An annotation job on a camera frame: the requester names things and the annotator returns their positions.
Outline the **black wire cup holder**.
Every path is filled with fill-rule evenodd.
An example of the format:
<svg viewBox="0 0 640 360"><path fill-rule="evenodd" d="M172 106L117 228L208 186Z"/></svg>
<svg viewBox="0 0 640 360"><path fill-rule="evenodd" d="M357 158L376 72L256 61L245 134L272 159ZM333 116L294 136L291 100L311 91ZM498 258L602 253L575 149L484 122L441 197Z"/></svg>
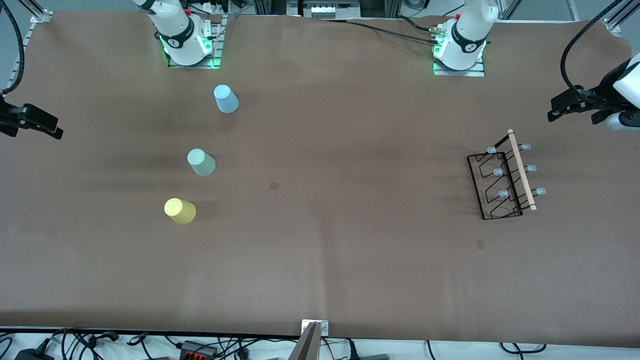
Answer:
<svg viewBox="0 0 640 360"><path fill-rule="evenodd" d="M523 158L531 148L530 143L518 141L514 129L508 129L484 152L467 155L466 166L483 221L517 218L538 210L537 198L547 191L531 185L530 175L538 167Z"/></svg>

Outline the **yellow plastic cup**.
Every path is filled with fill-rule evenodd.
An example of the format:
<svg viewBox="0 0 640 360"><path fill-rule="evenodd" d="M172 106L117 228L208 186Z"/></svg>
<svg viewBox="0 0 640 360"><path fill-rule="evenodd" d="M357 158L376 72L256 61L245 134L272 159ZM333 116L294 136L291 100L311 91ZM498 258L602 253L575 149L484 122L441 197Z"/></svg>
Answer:
<svg viewBox="0 0 640 360"><path fill-rule="evenodd" d="M164 204L164 212L178 224L189 224L197 215L194 203L180 198L168 199Z"/></svg>

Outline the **mint green plastic cup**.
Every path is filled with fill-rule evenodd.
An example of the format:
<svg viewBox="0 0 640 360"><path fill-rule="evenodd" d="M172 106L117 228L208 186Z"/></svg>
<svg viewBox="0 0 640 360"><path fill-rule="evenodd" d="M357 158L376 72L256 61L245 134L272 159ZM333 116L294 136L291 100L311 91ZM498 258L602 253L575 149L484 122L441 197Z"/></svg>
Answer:
<svg viewBox="0 0 640 360"><path fill-rule="evenodd" d="M194 173L202 177L211 175L217 168L215 159L200 148L190 150L187 154L187 161Z"/></svg>

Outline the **light blue plastic cup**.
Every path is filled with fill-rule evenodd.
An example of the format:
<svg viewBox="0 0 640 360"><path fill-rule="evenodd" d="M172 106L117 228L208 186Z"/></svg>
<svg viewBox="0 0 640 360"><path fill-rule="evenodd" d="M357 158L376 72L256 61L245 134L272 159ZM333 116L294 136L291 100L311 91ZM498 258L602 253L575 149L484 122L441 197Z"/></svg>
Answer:
<svg viewBox="0 0 640 360"><path fill-rule="evenodd" d="M217 85L213 91L218 110L224 114L235 112L239 107L239 100L231 87L226 84Z"/></svg>

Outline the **black power adapter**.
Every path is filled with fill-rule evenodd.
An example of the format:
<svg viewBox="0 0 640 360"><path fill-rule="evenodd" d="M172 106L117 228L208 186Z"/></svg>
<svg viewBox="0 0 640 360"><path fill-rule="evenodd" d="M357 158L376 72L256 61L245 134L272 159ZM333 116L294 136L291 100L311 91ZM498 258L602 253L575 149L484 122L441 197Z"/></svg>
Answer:
<svg viewBox="0 0 640 360"><path fill-rule="evenodd" d="M55 358L46 354L43 350L27 348L20 350L14 360L55 360Z"/></svg>

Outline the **grey control box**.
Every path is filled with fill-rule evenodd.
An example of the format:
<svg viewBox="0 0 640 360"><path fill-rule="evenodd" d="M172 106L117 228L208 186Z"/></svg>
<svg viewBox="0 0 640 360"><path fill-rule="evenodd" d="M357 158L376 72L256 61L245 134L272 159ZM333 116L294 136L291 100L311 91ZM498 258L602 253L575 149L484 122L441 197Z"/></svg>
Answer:
<svg viewBox="0 0 640 360"><path fill-rule="evenodd" d="M311 19L348 20L361 16L359 0L286 0L288 16Z"/></svg>

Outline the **black orange connector block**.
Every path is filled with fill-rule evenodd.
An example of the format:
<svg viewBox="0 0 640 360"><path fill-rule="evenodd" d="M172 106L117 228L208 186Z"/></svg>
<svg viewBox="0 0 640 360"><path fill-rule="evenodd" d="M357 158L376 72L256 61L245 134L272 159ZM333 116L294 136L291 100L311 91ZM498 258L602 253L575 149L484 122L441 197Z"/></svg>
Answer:
<svg viewBox="0 0 640 360"><path fill-rule="evenodd" d="M194 341L179 342L178 348L179 360L214 360L218 355L216 347Z"/></svg>

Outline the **aluminium corner profile bracket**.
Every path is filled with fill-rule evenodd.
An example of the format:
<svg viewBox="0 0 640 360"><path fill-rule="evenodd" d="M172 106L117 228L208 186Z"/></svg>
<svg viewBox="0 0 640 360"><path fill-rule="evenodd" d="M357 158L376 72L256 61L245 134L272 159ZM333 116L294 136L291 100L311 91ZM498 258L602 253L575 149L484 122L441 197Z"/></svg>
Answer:
<svg viewBox="0 0 640 360"><path fill-rule="evenodd" d="M622 24L631 20L633 14L639 10L640 0L622 0L605 18L606 29L611 34L621 37Z"/></svg>
<svg viewBox="0 0 640 360"><path fill-rule="evenodd" d="M43 7L37 0L18 0L31 14L30 23L49 23L53 16L53 12Z"/></svg>

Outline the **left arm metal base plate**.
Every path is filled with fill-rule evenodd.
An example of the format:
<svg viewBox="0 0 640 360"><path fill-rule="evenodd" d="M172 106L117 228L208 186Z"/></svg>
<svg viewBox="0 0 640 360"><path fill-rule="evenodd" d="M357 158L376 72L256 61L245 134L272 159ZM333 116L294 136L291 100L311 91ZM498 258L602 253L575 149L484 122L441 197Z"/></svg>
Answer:
<svg viewBox="0 0 640 360"><path fill-rule="evenodd" d="M485 65L480 57L469 69L455 70L445 66L439 59L433 60L433 73L436 76L485 77Z"/></svg>

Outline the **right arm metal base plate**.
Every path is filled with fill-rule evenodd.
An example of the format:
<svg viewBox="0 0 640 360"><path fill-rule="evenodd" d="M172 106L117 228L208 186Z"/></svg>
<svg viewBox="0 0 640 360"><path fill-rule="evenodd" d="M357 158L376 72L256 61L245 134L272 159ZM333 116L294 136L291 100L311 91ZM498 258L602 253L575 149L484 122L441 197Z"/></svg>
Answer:
<svg viewBox="0 0 640 360"><path fill-rule="evenodd" d="M172 69L219 69L222 62L228 20L229 16L227 14L223 14L217 22L204 18L196 35L196 40L199 43L199 52L202 53L203 57L194 64L178 64L172 58L167 57L167 67Z"/></svg>

